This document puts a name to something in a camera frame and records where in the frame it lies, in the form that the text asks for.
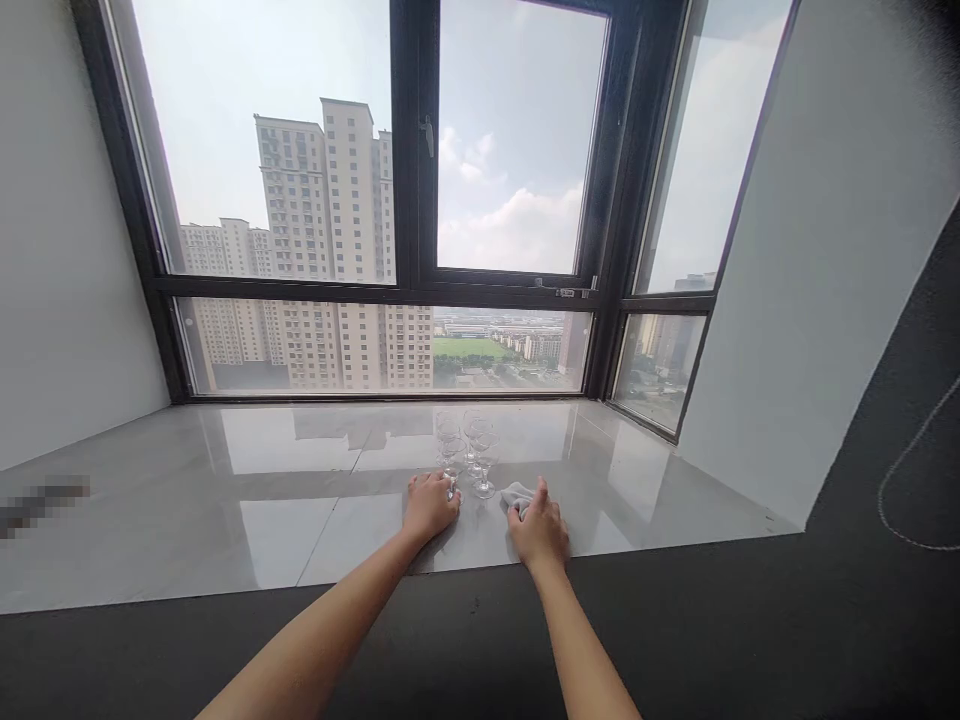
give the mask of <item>dark gray floor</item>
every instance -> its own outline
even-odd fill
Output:
[[[960,372],[960,217],[931,258],[807,532],[580,558],[583,606],[646,720],[955,718],[960,554],[896,538],[880,480]],[[960,398],[890,486],[915,539],[960,543]],[[0,617],[0,716],[196,713],[319,593],[295,588]],[[409,577],[330,717],[562,717],[517,566]]]

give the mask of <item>white wall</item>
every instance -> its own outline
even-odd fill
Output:
[[[69,7],[0,3],[0,469],[168,402]]]
[[[960,193],[955,67],[911,3],[800,5],[679,453],[801,527]]]

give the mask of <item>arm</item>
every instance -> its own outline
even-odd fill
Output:
[[[439,473],[410,478],[400,532],[287,623],[198,719],[318,717],[407,566],[456,518],[460,496],[448,501],[449,487]]]
[[[560,506],[550,500],[543,478],[539,478],[524,519],[520,520],[516,508],[510,509],[507,519],[520,560],[530,571],[543,604],[567,716],[571,720],[638,720],[637,706],[567,579],[567,526],[560,518]]]

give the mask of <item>person's left hand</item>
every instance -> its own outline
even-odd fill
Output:
[[[460,512],[461,495],[457,490],[447,500],[451,486],[450,478],[435,470],[417,478],[414,475],[407,483],[407,514],[403,518],[403,530],[418,542],[426,543],[456,519]]]

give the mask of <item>glossy tile surface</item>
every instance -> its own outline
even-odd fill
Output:
[[[502,438],[494,484],[546,477],[575,555],[797,532],[589,401],[167,408],[0,473],[8,507],[86,483],[0,539],[0,612],[336,582],[399,529],[436,413],[467,408]],[[516,562],[499,493],[461,485],[410,572]]]

